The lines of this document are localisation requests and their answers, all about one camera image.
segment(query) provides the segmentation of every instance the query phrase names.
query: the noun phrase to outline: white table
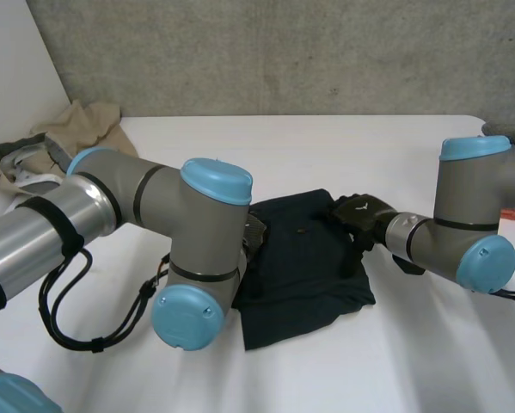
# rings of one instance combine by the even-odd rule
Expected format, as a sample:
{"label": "white table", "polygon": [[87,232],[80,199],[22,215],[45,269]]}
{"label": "white table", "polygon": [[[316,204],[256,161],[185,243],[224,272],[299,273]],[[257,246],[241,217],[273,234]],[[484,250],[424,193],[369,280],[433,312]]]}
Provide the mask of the white table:
{"label": "white table", "polygon": [[[218,157],[246,168],[254,201],[326,188],[334,198],[366,192],[431,215],[442,140],[480,134],[482,123],[279,116],[131,118],[122,126],[141,157],[175,167]],[[502,221],[500,233],[515,245],[515,222]],[[167,238],[131,225],[93,242],[93,270],[64,302],[64,331],[90,339],[114,329],[168,248]],[[161,342],[150,311],[116,348],[68,352],[43,328],[38,284],[0,313],[0,367],[33,380],[66,413],[515,412],[515,304],[432,274],[405,275],[381,248],[364,263],[376,305],[248,353],[234,311],[199,352]]]}

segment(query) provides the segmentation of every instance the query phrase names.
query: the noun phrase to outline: gray robot arm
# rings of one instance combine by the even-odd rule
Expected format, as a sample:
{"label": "gray robot arm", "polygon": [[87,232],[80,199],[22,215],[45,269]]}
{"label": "gray robot arm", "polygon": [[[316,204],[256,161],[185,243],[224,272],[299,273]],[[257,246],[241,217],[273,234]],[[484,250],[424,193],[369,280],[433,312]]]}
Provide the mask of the gray robot arm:
{"label": "gray robot arm", "polygon": [[178,170],[116,151],[82,152],[46,201],[0,218],[0,309],[64,260],[64,234],[49,213],[69,221],[84,244],[131,223],[172,239],[167,286],[152,309],[156,333],[174,347],[203,348],[221,330],[245,271],[252,183],[247,171],[211,159]]}
{"label": "gray robot arm", "polygon": [[395,255],[479,293],[495,293],[515,270],[515,249],[498,235],[515,208],[515,150],[506,137],[447,139],[433,217],[400,213],[383,243]]}

